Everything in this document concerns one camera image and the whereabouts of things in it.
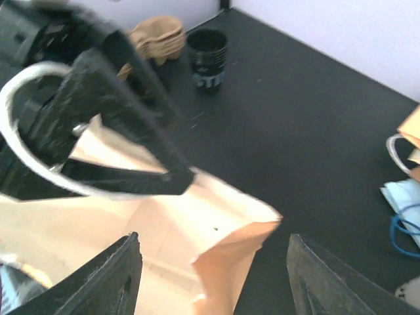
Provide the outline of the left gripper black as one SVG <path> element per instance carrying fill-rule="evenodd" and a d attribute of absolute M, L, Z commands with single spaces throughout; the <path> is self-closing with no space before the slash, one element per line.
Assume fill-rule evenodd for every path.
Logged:
<path fill-rule="evenodd" d="M 10 197 L 181 195 L 194 173 L 159 122 L 99 51 L 108 24 L 81 7 L 1 2 L 1 192 Z M 145 148 L 165 173 L 69 159 L 73 128 L 100 118 L 119 144 Z"/>

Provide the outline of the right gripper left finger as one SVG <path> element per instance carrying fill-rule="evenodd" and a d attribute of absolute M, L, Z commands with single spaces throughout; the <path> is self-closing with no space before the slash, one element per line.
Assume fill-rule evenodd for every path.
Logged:
<path fill-rule="evenodd" d="M 142 274 L 138 234 L 123 236 L 11 314 L 134 314 Z"/>

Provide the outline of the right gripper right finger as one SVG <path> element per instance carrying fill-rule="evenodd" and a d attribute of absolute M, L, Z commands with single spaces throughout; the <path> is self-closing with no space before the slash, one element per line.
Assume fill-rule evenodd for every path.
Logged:
<path fill-rule="evenodd" d="M 286 265 L 297 314 L 419 313 L 306 236 L 290 236 Z"/>

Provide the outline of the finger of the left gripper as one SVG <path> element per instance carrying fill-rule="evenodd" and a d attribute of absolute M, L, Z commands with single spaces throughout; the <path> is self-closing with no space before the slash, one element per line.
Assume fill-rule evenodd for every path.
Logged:
<path fill-rule="evenodd" d="M 134 76 L 153 96 L 161 113 L 159 122 L 162 125 L 172 127 L 179 120 L 179 109 L 159 80 L 158 75 L 153 71 L 151 65 L 135 51 L 125 34 L 120 30 L 112 31 L 102 41 L 101 51 L 117 72 L 126 64 L 132 67 Z"/>

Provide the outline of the orange paper bag white handles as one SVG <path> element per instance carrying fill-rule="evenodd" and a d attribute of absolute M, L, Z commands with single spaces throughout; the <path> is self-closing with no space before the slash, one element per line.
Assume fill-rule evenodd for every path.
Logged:
<path fill-rule="evenodd" d="M 144 264 L 137 314 L 232 314 L 255 253 L 281 215 L 194 170 L 180 196 L 1 198 L 1 262 L 54 285 L 114 241 L 136 232 Z"/>

